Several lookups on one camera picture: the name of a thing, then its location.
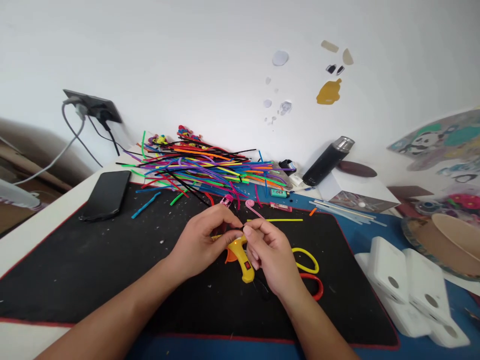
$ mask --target white plastic container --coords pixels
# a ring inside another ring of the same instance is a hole
[[[410,303],[427,318],[449,326],[452,317],[442,269],[413,249],[405,249],[403,253]]]
[[[370,254],[367,252],[355,255],[355,259],[365,275],[368,270],[369,258]],[[419,338],[432,332],[425,317],[414,306],[409,303],[399,304],[393,301],[370,279],[368,281],[390,316],[391,321],[401,334],[410,338]]]
[[[367,276],[395,302],[409,303],[405,255],[383,237],[371,241]]]
[[[459,348],[470,345],[470,340],[459,328],[457,323],[451,318],[448,325],[441,324],[424,315],[431,328],[430,339],[437,345],[445,348]]]

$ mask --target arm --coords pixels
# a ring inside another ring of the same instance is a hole
[[[99,307],[54,342],[37,359],[122,359],[164,300],[186,279],[218,258],[242,236],[227,231],[213,241],[212,230],[222,223],[240,228],[240,220],[217,204],[192,217],[171,253],[117,296]]]
[[[247,256],[253,268],[263,269],[272,292],[278,296],[307,359],[357,359],[305,287],[289,240],[273,224],[255,219],[243,232],[248,240]]]

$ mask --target black smartphone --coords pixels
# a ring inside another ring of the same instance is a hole
[[[130,171],[101,174],[79,219],[85,222],[96,222],[115,217],[120,212],[130,174]]]

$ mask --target thermos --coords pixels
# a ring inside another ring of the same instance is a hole
[[[320,184],[325,177],[336,167],[344,157],[348,155],[350,149],[355,144],[351,138],[340,136],[332,142],[320,157],[313,163],[308,171],[303,175],[303,182],[308,186],[314,187]]]

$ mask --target silver thermos lid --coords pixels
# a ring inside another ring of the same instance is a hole
[[[349,153],[352,146],[355,144],[351,138],[340,136],[337,140],[331,143],[332,146],[342,153]]]

